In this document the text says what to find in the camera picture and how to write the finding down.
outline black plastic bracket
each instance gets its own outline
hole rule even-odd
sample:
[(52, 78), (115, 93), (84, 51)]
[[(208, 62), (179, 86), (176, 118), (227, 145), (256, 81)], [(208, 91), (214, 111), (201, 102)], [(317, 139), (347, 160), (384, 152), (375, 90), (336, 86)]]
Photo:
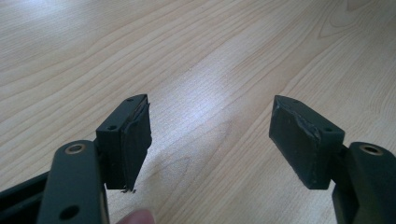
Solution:
[(147, 95), (123, 101), (96, 135), (60, 147), (49, 172), (1, 192), (0, 223), (108, 223), (104, 184), (134, 189), (151, 145)]
[(309, 189), (336, 186), (338, 223), (394, 223), (396, 158), (368, 143), (343, 146), (345, 132), (307, 105), (276, 96), (270, 138)]

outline black plastic arm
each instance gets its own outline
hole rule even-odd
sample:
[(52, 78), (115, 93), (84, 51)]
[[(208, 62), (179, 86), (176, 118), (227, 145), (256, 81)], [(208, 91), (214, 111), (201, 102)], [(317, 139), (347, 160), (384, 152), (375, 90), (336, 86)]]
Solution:
[(396, 158), (368, 143), (343, 146), (344, 131), (307, 105), (276, 96), (271, 139), (305, 186), (332, 194), (338, 223), (394, 223)]
[(108, 189), (134, 189), (151, 145), (146, 94), (123, 101), (97, 138), (60, 147), (49, 172), (0, 193), (0, 223), (108, 223)]

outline wooden table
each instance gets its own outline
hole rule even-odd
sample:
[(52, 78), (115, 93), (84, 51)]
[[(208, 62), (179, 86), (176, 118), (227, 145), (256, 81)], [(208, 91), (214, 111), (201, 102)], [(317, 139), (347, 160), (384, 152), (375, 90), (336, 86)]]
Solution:
[(147, 93), (153, 144), (111, 222), (335, 223), (268, 137), (274, 95), (396, 153), (396, 1), (2, 1), (0, 190)]

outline finger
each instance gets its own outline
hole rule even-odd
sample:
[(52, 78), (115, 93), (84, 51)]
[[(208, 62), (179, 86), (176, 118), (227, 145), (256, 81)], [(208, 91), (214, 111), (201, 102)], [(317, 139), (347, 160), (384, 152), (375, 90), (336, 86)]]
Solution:
[(148, 209), (133, 211), (118, 224), (155, 224), (154, 217)]

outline metal rivet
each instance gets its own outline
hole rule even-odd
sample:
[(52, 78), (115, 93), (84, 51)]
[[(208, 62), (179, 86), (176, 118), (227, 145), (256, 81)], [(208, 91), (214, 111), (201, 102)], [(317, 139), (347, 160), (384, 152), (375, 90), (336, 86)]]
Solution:
[(83, 151), (85, 149), (85, 145), (84, 144), (74, 144), (70, 147), (67, 147), (64, 152), (66, 154), (77, 154), (80, 153), (81, 151)]
[(361, 150), (363, 150), (365, 153), (374, 155), (374, 156), (382, 156), (384, 152), (381, 150), (381, 148), (378, 148), (376, 146), (370, 146), (370, 145), (361, 145), (359, 146)]

